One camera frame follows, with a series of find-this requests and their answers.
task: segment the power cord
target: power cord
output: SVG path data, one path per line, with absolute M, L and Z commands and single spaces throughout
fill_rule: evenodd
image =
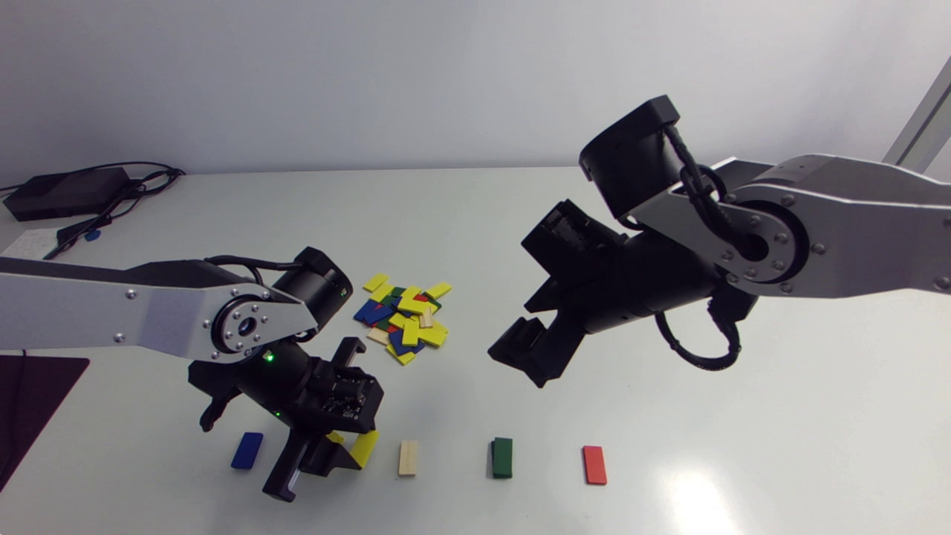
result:
M 67 174 L 76 174 L 88 172 L 96 169 L 102 168 L 118 168 L 124 166 L 153 166 L 161 168 L 160 170 L 149 173 L 145 178 L 132 180 L 129 184 L 129 187 L 124 189 L 120 194 L 116 195 L 116 198 L 103 210 L 99 215 L 93 217 L 92 219 L 87 219 L 81 223 L 71 225 L 66 228 L 61 228 L 56 232 L 58 245 L 52 251 L 50 251 L 46 256 L 43 257 L 43 260 L 52 260 L 62 254 L 63 252 L 69 250 L 76 244 L 76 242 L 83 237 L 84 235 L 92 232 L 93 230 L 104 227 L 112 223 L 113 219 L 123 217 L 131 212 L 139 202 L 145 197 L 150 197 L 153 195 L 158 195 L 159 193 L 165 191 L 170 187 L 180 176 L 185 175 L 186 173 L 179 169 L 169 166 L 167 164 L 161 164 L 158 162 L 148 162 L 148 161 L 128 161 L 128 162 L 116 162 L 112 164 L 102 164 L 100 166 L 93 166 L 91 168 L 82 168 L 71 171 Z M 148 183 L 156 180 L 161 177 L 165 177 L 165 181 L 159 186 L 154 188 L 149 188 Z M 123 210 L 122 212 L 113 215 L 112 212 L 119 207 L 124 201 L 133 201 L 131 206 Z

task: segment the white wall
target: white wall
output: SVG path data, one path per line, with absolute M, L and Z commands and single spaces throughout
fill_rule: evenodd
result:
M 660 93 L 695 152 L 879 159 L 951 50 L 945 0 L 4 0 L 0 182 L 569 165 Z

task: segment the green block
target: green block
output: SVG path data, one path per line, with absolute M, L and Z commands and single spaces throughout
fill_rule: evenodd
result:
M 493 479 L 512 477 L 512 439 L 495 437 L 492 441 L 492 477 Z

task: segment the black cable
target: black cable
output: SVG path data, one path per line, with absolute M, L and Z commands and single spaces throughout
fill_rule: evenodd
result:
M 70 171 L 67 174 L 87 172 L 87 171 L 96 170 L 100 168 L 117 168 L 122 166 L 133 166 L 133 165 L 155 166 L 155 167 L 162 168 L 162 170 L 149 173 L 143 179 L 131 181 L 130 183 L 131 187 L 127 188 L 122 193 L 117 195 L 116 199 L 112 203 L 110 203 L 109 206 L 105 210 L 103 210 L 99 215 L 81 224 L 73 225 L 73 227 L 78 227 L 79 230 L 73 232 L 68 238 L 60 240 L 59 245 L 56 246 L 54 250 L 50 251 L 46 256 L 43 257 L 44 260 L 52 260 L 56 258 L 63 252 L 72 248 L 72 246 L 74 246 L 76 242 L 79 240 L 79 238 L 81 238 L 84 234 L 92 232 L 96 228 L 99 228 L 104 225 L 107 225 L 108 223 L 111 223 L 111 221 L 115 219 L 116 217 L 122 217 L 128 214 L 129 212 L 132 211 L 133 208 L 135 208 L 139 204 L 139 201 L 141 201 L 144 197 L 161 193 L 166 188 L 171 186 L 172 183 L 174 183 L 180 176 L 185 174 L 185 172 L 179 168 L 174 168 L 167 164 L 161 164 L 158 162 L 148 162 L 148 161 L 129 161 L 129 162 L 116 162 L 112 164 L 102 164 L 101 166 L 93 166 L 91 168 L 77 169 L 75 171 Z M 160 184 L 159 186 L 155 188 L 146 187 L 147 182 L 155 180 L 156 178 L 159 178 L 163 175 L 167 177 L 164 183 Z M 134 202 L 129 208 L 123 210 L 121 213 L 115 216 L 111 215 L 112 211 L 115 210 L 124 201 L 133 200 L 133 199 L 134 199 Z
M 680 137 L 677 128 L 673 125 L 665 125 L 664 133 L 668 139 L 670 139 L 670 144 L 673 146 L 677 158 L 684 164 L 683 168 L 680 169 L 680 179 L 683 182 L 684 190 L 687 192 L 690 203 L 696 210 L 697 215 L 700 216 L 700 220 L 703 221 L 710 232 L 734 246 L 741 255 L 746 257 L 753 256 L 752 243 L 746 236 L 739 233 L 730 222 L 727 213 L 723 211 L 716 201 L 710 198 L 709 195 L 712 193 L 713 188 L 709 186 L 705 187 L 701 182 L 702 173 L 700 166 L 698 166 L 693 159 L 693 155 L 690 154 L 690 151 L 687 149 L 687 145 Z M 727 189 L 723 184 L 723 180 L 713 169 L 706 169 L 709 169 L 710 173 L 708 176 L 716 184 L 717 191 L 722 196 L 726 196 Z
M 3 465 L 0 466 L 0 475 L 7 473 L 7 467 L 10 464 L 10 459 L 13 458 L 13 449 L 16 448 L 16 413 L 20 406 L 20 386 L 23 384 L 24 370 L 27 368 L 27 351 L 22 349 L 23 356 L 20 357 L 20 370 L 16 374 L 16 381 L 13 386 L 13 394 L 10 396 L 10 429 L 8 433 L 7 440 L 7 455 L 3 461 Z
M 717 174 L 715 170 L 707 166 L 699 165 L 697 168 L 700 169 L 700 171 L 710 179 L 714 186 L 716 186 L 716 193 L 720 197 L 718 200 L 721 203 L 724 202 L 724 198 L 727 197 L 727 185 L 724 184 L 723 179 L 720 178 L 720 175 Z
M 230 254 L 220 254 L 204 259 L 208 264 L 215 266 L 244 266 L 246 268 L 270 269 L 272 271 L 291 271 L 301 267 L 297 262 L 268 262 L 258 260 L 257 258 L 247 258 L 245 256 L 233 256 Z
M 261 277 L 261 272 L 254 266 L 245 266 L 248 271 L 251 271 L 251 274 L 254 276 L 254 282 L 259 286 L 264 286 L 264 279 Z
M 165 169 L 165 171 L 159 171 L 161 174 L 164 174 L 167 171 L 179 171 L 179 175 L 185 174 L 184 171 L 182 171 L 181 169 L 174 168 L 168 164 L 162 164 L 159 162 L 148 162 L 148 161 L 115 162 L 112 164 L 102 164 L 100 166 L 92 166 L 91 168 L 76 169 L 73 171 L 68 171 L 63 174 L 75 174 L 78 172 L 88 172 L 88 171 L 94 171 L 96 169 L 105 169 L 105 168 L 119 168 L 123 166 L 154 166 L 157 168 Z M 0 188 L 0 191 L 7 191 L 8 189 L 17 189 L 25 185 L 26 185 L 26 182 L 24 182 L 23 184 L 17 184 L 16 186 L 5 186 L 3 188 Z
M 654 314 L 654 320 L 657 322 L 657 328 L 660 329 L 661 336 L 664 337 L 664 340 L 670 344 L 670 348 L 677 352 L 685 361 L 693 364 L 696 367 L 705 369 L 707 371 L 719 371 L 721 369 L 726 369 L 733 366 L 736 362 L 737 357 L 740 355 L 740 331 L 736 328 L 736 324 L 730 321 L 717 321 L 714 319 L 714 323 L 720 329 L 720 332 L 727 337 L 727 342 L 729 347 L 727 354 L 722 357 L 701 357 L 687 351 L 683 346 L 680 345 L 680 341 L 673 336 L 673 332 L 670 330 L 670 326 L 667 323 L 667 316 L 664 315 L 664 312 L 657 312 Z
M 646 225 L 643 225 L 641 223 L 634 223 L 627 217 L 625 217 L 624 219 L 618 219 L 617 222 L 620 223 L 622 227 L 630 228 L 631 230 L 647 230 Z

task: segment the metal frame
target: metal frame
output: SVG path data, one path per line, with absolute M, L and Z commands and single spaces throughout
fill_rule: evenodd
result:
M 882 159 L 924 173 L 951 138 L 951 57 Z
M 850 297 L 899 288 L 951 292 L 951 184 L 876 162 L 809 155 L 748 180 L 721 209 L 768 253 L 753 262 L 713 236 L 674 185 L 638 221 L 728 271 L 753 295 Z M 770 213 L 762 205 L 787 212 Z M 798 220 L 802 235 L 788 223 Z
M 251 282 L 157 286 L 120 270 L 85 273 L 88 268 L 53 265 L 62 273 L 43 276 L 10 271 L 12 263 L 18 269 L 30 263 L 37 271 L 49 264 L 0 259 L 0 293 L 10 308 L 0 328 L 2 349 L 139 346 L 230 364 L 254 347 L 317 328 L 300 299 Z M 166 269 L 174 268 L 199 269 Z M 249 318 L 253 328 L 242 333 L 241 322 Z

